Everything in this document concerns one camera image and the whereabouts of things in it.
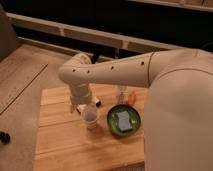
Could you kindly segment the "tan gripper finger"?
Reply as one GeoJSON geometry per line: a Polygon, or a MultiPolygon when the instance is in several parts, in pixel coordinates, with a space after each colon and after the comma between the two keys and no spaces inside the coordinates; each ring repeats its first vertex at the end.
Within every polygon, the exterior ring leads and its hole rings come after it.
{"type": "Polygon", "coordinates": [[[70,104],[70,113],[74,112],[74,106],[72,104],[70,104]]]}

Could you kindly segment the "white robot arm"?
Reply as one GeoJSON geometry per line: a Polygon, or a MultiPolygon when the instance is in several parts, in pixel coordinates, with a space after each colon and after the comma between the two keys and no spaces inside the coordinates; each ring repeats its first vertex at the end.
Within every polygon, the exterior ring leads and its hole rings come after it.
{"type": "Polygon", "coordinates": [[[91,83],[146,87],[145,170],[213,171],[213,53],[176,49],[97,64],[80,53],[59,78],[74,104],[91,101],[91,83]]]}

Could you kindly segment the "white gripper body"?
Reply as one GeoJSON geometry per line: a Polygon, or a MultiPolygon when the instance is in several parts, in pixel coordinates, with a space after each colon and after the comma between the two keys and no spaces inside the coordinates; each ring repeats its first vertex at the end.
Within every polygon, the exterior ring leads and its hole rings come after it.
{"type": "Polygon", "coordinates": [[[71,88],[70,100],[74,105],[88,104],[92,101],[92,92],[86,88],[71,88]]]}

